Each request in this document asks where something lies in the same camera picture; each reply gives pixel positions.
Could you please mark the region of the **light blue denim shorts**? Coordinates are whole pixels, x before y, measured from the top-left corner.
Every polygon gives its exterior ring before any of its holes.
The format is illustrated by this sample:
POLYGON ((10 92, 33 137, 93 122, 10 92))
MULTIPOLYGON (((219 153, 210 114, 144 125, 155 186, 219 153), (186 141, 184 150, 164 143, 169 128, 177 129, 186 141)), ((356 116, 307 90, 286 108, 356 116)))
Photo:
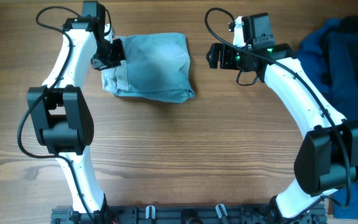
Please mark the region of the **light blue denim shorts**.
POLYGON ((101 72, 103 90, 115 96, 183 103, 195 96, 190 55, 182 33, 118 36, 126 59, 101 72))

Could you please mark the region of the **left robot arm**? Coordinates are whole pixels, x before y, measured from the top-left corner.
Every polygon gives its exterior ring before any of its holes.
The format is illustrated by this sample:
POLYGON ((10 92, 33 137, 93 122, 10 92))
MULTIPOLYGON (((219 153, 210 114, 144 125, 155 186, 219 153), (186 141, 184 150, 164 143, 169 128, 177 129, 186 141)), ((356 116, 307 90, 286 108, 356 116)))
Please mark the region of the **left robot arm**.
POLYGON ((60 164, 73 200, 67 215, 52 215, 52 223, 117 223, 91 160, 94 122, 82 93, 89 66, 104 70, 123 58, 121 41, 106 37, 105 28, 101 16, 67 19, 58 30, 62 48, 50 75, 27 92, 29 109, 20 124, 32 120, 37 141, 47 148, 46 158, 60 164))

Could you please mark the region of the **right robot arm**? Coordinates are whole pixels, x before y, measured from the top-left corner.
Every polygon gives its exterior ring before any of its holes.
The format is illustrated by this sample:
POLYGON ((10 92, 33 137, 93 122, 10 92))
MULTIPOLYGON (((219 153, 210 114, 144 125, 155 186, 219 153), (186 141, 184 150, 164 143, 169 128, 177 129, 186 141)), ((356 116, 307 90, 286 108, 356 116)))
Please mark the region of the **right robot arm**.
POLYGON ((358 182, 358 120, 349 121, 318 91, 288 44, 246 51, 211 45, 211 68, 255 72, 292 115, 303 137, 294 181, 266 205, 243 205, 239 221, 318 223, 322 201, 358 182))

